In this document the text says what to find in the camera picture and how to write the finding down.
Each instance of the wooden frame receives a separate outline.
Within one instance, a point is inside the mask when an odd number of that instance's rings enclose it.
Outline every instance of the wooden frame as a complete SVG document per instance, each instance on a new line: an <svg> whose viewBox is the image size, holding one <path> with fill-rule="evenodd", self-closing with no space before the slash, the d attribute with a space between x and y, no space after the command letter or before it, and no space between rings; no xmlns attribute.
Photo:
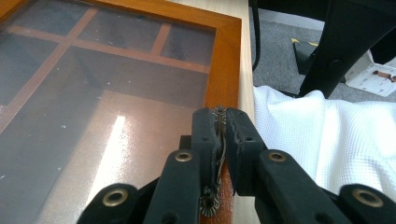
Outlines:
<svg viewBox="0 0 396 224"><path fill-rule="evenodd" d="M214 30L216 37L205 93L205 106L238 107L242 27L240 19L164 0L83 1ZM28 0L6 1L0 8L0 22L6 20L26 2ZM232 223L232 186L227 169L224 169L222 176L219 215L215 218L203 218L203 223Z"/></svg>

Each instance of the glass pane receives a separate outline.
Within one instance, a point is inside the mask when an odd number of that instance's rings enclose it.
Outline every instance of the glass pane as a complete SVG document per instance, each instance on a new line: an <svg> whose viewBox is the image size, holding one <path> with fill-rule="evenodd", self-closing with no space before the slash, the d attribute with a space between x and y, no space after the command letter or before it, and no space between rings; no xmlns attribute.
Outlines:
<svg viewBox="0 0 396 224"><path fill-rule="evenodd" d="M74 1L0 31L0 219L74 223L113 183L161 174L204 104L214 32Z"/></svg>

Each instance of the white textured cloth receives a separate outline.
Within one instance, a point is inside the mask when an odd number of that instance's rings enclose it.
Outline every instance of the white textured cloth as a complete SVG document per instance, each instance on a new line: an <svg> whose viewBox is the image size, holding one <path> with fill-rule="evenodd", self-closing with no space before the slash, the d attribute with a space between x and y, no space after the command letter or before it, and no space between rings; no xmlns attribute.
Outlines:
<svg viewBox="0 0 396 224"><path fill-rule="evenodd" d="M254 89L256 128L270 149L288 152L315 182L338 194L346 184L378 189L396 202L396 103L293 99Z"/></svg>

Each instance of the chair leg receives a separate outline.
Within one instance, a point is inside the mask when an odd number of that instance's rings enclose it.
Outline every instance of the chair leg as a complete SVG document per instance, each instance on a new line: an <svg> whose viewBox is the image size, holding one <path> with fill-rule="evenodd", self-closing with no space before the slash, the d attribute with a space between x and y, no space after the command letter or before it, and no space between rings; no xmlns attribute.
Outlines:
<svg viewBox="0 0 396 224"><path fill-rule="evenodd" d="M316 57L299 95L320 90L328 98L359 57L396 27L395 12L392 1L331 0Z"/></svg>

